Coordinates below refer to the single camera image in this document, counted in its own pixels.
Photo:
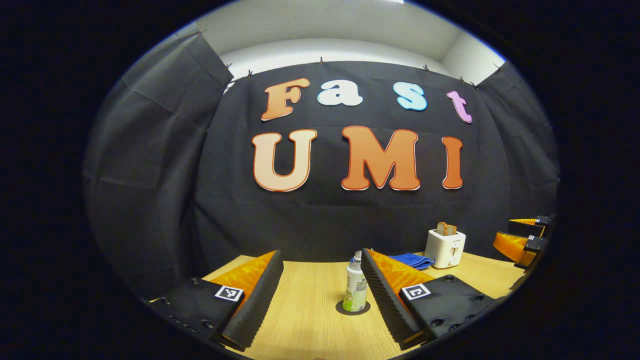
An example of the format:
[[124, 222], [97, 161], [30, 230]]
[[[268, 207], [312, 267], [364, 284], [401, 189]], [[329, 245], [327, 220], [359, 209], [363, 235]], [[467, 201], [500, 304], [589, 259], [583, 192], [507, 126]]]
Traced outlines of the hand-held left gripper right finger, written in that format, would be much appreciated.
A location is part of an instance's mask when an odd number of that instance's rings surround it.
[[372, 249], [362, 250], [361, 270], [401, 350], [443, 337], [501, 303], [457, 276], [435, 278]]

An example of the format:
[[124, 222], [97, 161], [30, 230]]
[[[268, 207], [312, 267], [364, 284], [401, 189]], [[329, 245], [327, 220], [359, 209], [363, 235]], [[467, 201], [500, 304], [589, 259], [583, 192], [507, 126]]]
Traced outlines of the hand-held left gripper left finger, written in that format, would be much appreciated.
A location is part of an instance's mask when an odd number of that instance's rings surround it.
[[201, 341], [243, 352], [262, 326], [283, 271], [281, 250], [270, 251], [213, 279], [192, 277], [150, 307]]

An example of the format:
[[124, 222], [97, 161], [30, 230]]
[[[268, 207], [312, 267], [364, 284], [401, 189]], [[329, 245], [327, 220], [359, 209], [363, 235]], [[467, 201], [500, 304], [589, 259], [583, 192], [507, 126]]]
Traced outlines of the clear water bottle white label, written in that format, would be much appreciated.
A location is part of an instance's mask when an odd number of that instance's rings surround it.
[[357, 250], [347, 265], [347, 280], [342, 309], [347, 313], [363, 312], [367, 305], [368, 283], [362, 265], [362, 251]]

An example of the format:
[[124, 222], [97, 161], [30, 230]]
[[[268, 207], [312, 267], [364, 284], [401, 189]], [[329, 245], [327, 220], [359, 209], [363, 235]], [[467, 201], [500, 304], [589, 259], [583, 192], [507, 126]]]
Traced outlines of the dark round coaster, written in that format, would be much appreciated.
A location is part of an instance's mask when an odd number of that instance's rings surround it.
[[343, 315], [358, 316], [358, 315], [363, 315], [364, 313], [368, 312], [368, 310], [371, 309], [371, 304], [368, 301], [366, 301], [365, 305], [363, 306], [363, 308], [361, 310], [358, 310], [358, 311], [347, 311], [344, 308], [344, 301], [340, 300], [340, 301], [338, 301], [338, 303], [336, 303], [335, 309], [336, 309], [336, 311], [338, 313], [343, 314]]

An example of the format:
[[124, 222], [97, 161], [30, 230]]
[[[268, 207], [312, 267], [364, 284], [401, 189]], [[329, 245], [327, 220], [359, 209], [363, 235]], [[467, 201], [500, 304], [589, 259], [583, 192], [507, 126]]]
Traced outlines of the blue cloth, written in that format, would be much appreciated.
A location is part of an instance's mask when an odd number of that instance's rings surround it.
[[425, 271], [425, 269], [431, 267], [434, 264], [434, 260], [430, 259], [429, 257], [417, 255], [414, 253], [391, 255], [390, 258], [418, 271]]

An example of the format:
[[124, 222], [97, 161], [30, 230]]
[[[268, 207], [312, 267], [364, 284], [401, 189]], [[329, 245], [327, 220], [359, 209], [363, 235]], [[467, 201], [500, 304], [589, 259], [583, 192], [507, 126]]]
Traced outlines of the white toaster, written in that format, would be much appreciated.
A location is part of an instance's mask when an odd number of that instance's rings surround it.
[[423, 255], [432, 260], [435, 269], [456, 267], [462, 260], [466, 235], [457, 231], [453, 235], [441, 235], [435, 229], [429, 230]]

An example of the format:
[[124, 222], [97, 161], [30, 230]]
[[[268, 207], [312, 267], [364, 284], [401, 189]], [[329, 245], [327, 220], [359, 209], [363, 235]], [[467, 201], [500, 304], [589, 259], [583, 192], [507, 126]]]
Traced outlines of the black backdrop cloth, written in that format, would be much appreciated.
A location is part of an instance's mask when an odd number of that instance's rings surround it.
[[115, 84], [82, 177], [103, 254], [152, 299], [239, 255], [419, 252], [439, 221], [498, 259], [509, 219], [555, 212], [559, 173], [553, 126], [509, 63], [477, 86], [369, 61], [233, 79], [190, 28]]

